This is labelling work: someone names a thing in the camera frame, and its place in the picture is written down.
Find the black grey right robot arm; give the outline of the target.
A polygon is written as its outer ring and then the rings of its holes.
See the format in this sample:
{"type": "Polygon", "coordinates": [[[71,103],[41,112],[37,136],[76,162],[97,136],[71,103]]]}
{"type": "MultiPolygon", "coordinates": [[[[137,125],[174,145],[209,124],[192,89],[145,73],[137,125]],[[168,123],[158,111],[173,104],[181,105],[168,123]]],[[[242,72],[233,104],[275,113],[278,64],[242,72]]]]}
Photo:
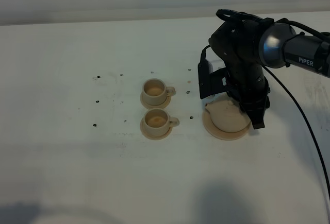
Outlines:
{"type": "Polygon", "coordinates": [[[263,128],[265,110],[269,108],[269,84],[263,67],[281,68],[295,65],[329,77],[329,34],[308,35],[297,23],[287,19],[225,21],[209,38],[213,52],[224,63],[229,77],[230,97],[239,102],[253,128],[263,128]]]}

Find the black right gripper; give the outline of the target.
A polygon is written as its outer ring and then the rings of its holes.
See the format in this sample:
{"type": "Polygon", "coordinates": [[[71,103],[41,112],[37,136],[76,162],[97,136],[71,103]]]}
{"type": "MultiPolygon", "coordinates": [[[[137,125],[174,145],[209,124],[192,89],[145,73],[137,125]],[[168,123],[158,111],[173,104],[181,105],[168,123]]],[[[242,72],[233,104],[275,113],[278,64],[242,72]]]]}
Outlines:
{"type": "Polygon", "coordinates": [[[209,45],[228,71],[237,88],[240,108],[249,117],[253,129],[265,127],[264,114],[270,107],[268,82],[263,75],[258,45],[268,19],[243,18],[225,21],[209,38],[209,45]]]}

